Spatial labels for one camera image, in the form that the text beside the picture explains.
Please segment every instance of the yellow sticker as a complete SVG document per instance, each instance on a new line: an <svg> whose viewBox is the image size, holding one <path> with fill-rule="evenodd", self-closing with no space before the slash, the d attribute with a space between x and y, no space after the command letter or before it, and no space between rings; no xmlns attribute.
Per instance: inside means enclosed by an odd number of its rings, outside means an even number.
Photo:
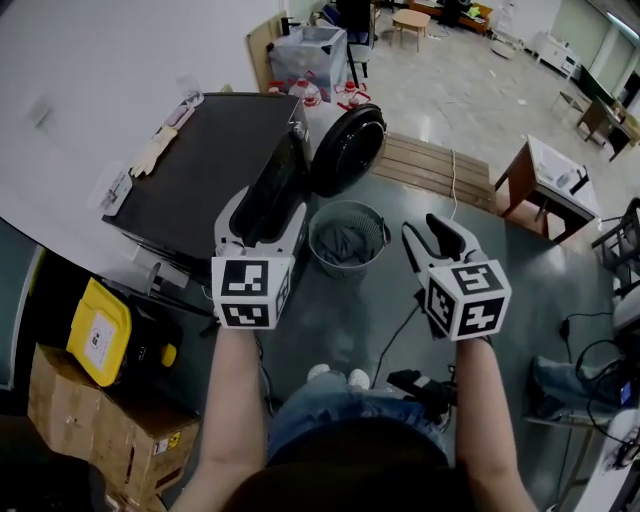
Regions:
<svg viewBox="0 0 640 512"><path fill-rule="evenodd" d="M171 434L171 437L169 437L169 450L178 446L178 441L180 441L180 432Z"/></svg>

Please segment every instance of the plastic basket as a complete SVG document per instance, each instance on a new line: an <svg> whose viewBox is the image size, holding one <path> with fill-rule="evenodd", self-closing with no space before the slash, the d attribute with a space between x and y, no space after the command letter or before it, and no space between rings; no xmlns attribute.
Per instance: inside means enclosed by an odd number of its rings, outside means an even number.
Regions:
<svg viewBox="0 0 640 512"><path fill-rule="evenodd" d="M372 247L372 257L356 266L339 266L324 260L316 252L318 234L327 226L348 227L367 237ZM309 246L324 271L335 279L353 279L367 273L369 266L380 256L391 237L384 219L373 208L357 201L336 201L323 206L309 223Z"/></svg>

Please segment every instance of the black round lid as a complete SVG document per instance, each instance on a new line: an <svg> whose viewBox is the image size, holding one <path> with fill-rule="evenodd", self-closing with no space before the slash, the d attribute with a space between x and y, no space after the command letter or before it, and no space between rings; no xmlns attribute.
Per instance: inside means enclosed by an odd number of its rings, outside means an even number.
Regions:
<svg viewBox="0 0 640 512"><path fill-rule="evenodd" d="M311 190L331 197L358 181L382 150L386 129L376 105L359 105L343 114L324 136L311 162Z"/></svg>

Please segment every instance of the beige glove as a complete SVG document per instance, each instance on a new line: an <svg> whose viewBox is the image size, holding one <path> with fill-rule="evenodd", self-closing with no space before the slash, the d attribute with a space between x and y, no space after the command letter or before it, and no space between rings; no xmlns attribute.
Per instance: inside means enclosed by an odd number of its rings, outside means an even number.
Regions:
<svg viewBox="0 0 640 512"><path fill-rule="evenodd" d="M142 173L151 174L156 165L158 157L167 148L169 142L178 135L178 131L170 126L164 125L158 133L156 133L145 148L140 153L136 163L131 167L130 174L137 178Z"/></svg>

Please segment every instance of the round wooden table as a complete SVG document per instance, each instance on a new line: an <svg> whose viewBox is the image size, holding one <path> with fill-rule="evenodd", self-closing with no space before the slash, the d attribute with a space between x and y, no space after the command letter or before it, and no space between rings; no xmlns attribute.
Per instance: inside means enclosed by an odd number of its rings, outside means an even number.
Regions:
<svg viewBox="0 0 640 512"><path fill-rule="evenodd" d="M402 30L407 29L416 33L416 45L420 51L420 33L427 37L427 25L431 16L411 9L401 9L393 15L393 34L391 35L391 46L396 32L400 30L400 46L402 46Z"/></svg>

